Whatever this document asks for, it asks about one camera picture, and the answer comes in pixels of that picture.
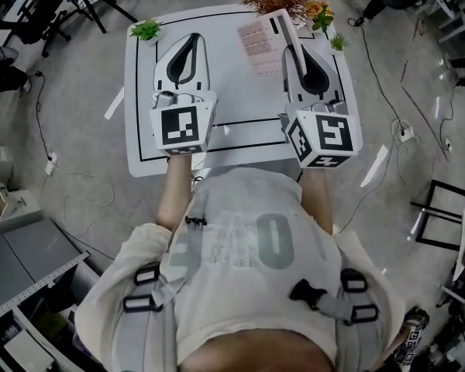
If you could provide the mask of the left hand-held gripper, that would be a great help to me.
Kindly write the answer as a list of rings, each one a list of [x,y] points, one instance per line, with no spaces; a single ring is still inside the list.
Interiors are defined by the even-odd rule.
[[[212,134],[217,94],[210,89],[204,37],[191,33],[172,44],[157,61],[153,73],[155,91],[150,122],[156,148],[167,156],[204,153]]]

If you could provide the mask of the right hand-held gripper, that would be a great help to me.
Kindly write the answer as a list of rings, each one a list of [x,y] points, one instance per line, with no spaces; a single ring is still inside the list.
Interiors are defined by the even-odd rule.
[[[357,119],[326,105],[345,100],[339,75],[314,50],[301,48],[301,57],[293,46],[283,52],[284,91],[290,103],[280,114],[281,128],[301,168],[337,168],[359,152]]]

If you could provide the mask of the pink and white calculator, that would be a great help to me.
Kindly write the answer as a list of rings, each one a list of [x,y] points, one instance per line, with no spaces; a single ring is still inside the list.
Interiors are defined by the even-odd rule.
[[[295,59],[301,67],[301,75],[307,74],[297,30],[285,9],[259,16],[254,22],[240,26],[238,33],[255,74],[280,74],[281,58],[288,47],[294,50]]]

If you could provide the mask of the person's left forearm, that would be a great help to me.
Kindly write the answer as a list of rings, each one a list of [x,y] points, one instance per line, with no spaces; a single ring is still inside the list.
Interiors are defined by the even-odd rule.
[[[179,226],[191,201],[191,162],[191,154],[168,161],[156,224],[171,232]]]

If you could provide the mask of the person's right forearm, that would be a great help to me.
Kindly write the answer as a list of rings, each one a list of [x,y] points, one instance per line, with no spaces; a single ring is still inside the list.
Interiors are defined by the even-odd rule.
[[[301,175],[301,205],[329,235],[333,233],[332,208],[325,171],[305,169]]]

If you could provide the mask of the small green potted plant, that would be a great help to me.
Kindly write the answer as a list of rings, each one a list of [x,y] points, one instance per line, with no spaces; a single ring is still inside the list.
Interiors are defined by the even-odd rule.
[[[155,19],[147,19],[135,24],[129,32],[131,37],[136,37],[139,41],[153,45],[158,41],[162,23]]]
[[[346,37],[342,33],[335,33],[329,43],[333,53],[343,54],[348,47]]]

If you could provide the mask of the white table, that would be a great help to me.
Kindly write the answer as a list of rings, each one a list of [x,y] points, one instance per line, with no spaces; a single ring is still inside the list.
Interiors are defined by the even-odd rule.
[[[149,111],[153,106],[153,69],[181,37],[200,33],[205,39],[211,89],[218,108],[207,153],[194,157],[199,169],[252,164],[294,157],[281,132],[279,114],[288,97],[281,76],[253,73],[239,39],[238,26],[255,14],[241,5],[192,9],[157,18],[161,31],[155,43],[132,35],[126,40],[124,108],[129,172],[134,177],[162,174],[166,157],[153,140]]]

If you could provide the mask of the orange flower plant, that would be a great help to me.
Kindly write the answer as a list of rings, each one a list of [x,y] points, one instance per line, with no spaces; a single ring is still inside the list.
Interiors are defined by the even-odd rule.
[[[314,33],[326,33],[332,21],[334,20],[334,13],[327,1],[312,1],[308,2],[305,6],[307,14],[306,24]]]

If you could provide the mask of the white box with red inside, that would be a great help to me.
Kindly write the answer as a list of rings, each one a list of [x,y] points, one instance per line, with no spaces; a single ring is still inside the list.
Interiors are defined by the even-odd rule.
[[[0,182],[0,235],[43,219],[43,213],[29,190],[9,191]]]

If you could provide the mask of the grey harness with black buckles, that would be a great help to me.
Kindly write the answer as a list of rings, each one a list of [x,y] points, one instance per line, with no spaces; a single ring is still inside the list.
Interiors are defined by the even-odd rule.
[[[164,259],[132,283],[111,346],[115,372],[177,372],[210,340],[242,331],[295,333],[337,372],[371,368],[386,347],[381,285],[295,196],[196,194]]]

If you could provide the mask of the person's cream shirt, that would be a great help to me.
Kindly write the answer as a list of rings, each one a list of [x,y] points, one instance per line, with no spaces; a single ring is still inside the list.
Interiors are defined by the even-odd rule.
[[[405,304],[354,233],[334,235],[322,170],[301,183],[239,167],[191,185],[170,160],[75,314],[108,372],[367,372]]]

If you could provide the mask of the grey perforated metal shelf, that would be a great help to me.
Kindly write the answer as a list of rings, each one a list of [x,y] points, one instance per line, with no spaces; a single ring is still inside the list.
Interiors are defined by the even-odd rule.
[[[0,372],[105,372],[74,326],[90,260],[49,219],[0,234]]]

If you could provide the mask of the black device with printed tags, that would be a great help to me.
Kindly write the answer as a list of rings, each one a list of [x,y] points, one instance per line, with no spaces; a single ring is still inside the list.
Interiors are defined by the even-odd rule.
[[[407,332],[404,341],[393,352],[393,361],[403,372],[408,372],[415,357],[415,351],[422,338],[430,317],[426,310],[413,306],[405,315],[403,332]]]

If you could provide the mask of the black metal frame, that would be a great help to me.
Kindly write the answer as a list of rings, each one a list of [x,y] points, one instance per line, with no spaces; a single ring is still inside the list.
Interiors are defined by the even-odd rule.
[[[415,241],[417,243],[425,244],[428,246],[435,246],[444,250],[452,250],[459,252],[460,244],[446,243],[435,239],[428,239],[423,236],[430,218],[440,219],[445,222],[450,222],[457,225],[462,224],[461,214],[450,212],[441,208],[432,207],[432,200],[437,189],[448,191],[450,193],[454,193],[455,195],[459,195],[465,198],[465,189],[458,188],[456,186],[441,181],[437,181],[436,179],[432,179],[425,202],[410,202],[410,206],[418,208],[420,210],[417,221],[417,227],[415,231],[412,232],[412,235],[415,237]]]

